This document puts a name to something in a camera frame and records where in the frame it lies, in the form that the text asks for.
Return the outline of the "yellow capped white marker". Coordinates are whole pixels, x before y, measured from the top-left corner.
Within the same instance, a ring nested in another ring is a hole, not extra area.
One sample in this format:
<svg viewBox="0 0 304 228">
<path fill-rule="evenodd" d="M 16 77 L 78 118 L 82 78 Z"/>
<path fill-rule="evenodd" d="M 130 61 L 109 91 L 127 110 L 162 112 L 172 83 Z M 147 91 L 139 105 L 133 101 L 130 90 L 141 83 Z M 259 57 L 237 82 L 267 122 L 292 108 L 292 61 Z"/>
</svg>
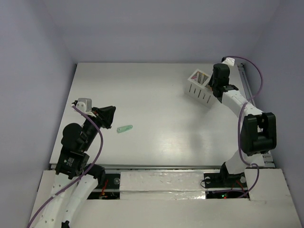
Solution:
<svg viewBox="0 0 304 228">
<path fill-rule="evenodd" d="M 205 83 L 205 81 L 207 80 L 207 76 L 206 75 L 203 75 L 203 78 L 202 78 L 202 83 Z"/>
</svg>

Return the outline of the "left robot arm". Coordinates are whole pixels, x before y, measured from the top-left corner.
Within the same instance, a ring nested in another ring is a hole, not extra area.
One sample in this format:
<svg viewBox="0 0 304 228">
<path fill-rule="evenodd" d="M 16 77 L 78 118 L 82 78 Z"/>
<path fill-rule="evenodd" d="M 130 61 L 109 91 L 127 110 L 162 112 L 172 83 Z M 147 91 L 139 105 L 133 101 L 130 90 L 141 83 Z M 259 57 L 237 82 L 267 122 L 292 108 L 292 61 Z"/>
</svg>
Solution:
<svg viewBox="0 0 304 228">
<path fill-rule="evenodd" d="M 71 228 L 83 204 L 95 188 L 105 183 L 105 169 L 88 163 L 87 151 L 101 128 L 110 129 L 116 107 L 87 107 L 75 101 L 72 108 L 85 118 L 83 125 L 70 123 L 63 130 L 62 149 L 55 168 L 49 199 L 28 223 L 29 228 Z"/>
</svg>

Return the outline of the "green utility knife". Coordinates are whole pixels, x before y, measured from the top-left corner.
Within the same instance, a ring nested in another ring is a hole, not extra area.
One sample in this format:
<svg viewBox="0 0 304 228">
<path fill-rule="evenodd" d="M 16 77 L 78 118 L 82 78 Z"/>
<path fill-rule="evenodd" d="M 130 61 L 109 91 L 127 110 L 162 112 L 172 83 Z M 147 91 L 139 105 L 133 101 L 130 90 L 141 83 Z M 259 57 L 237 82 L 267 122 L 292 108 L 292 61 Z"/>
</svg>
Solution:
<svg viewBox="0 0 304 228">
<path fill-rule="evenodd" d="M 133 129 L 132 125 L 125 125 L 125 126 L 118 127 L 116 131 L 117 131 L 117 133 L 124 133 L 126 131 L 131 130 L 131 129 Z"/>
</svg>

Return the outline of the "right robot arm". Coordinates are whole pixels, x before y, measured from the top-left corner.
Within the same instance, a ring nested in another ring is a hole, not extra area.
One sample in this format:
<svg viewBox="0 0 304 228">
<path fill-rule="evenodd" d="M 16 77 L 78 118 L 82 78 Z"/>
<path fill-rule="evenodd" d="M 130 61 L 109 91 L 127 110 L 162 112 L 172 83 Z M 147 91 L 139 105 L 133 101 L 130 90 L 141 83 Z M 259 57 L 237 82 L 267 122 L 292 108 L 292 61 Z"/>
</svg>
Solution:
<svg viewBox="0 0 304 228">
<path fill-rule="evenodd" d="M 258 165 L 256 157 L 277 145 L 276 116 L 265 113 L 250 103 L 229 82 L 230 64 L 227 60 L 213 66 L 209 86 L 213 95 L 238 118 L 237 151 L 224 162 L 218 173 L 205 174 L 206 188 L 229 188 L 239 180 L 247 167 Z"/>
</svg>

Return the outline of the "pink capped white marker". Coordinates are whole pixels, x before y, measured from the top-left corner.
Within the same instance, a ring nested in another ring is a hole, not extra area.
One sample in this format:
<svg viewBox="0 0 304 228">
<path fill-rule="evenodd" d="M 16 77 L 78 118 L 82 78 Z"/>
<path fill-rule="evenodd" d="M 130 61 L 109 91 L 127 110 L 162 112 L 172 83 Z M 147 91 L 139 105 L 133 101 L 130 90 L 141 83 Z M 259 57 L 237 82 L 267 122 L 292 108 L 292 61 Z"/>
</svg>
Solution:
<svg viewBox="0 0 304 228">
<path fill-rule="evenodd" d="M 198 83 L 199 83 L 199 84 L 202 84 L 202 75 L 199 75 L 199 76 L 198 76 Z"/>
</svg>

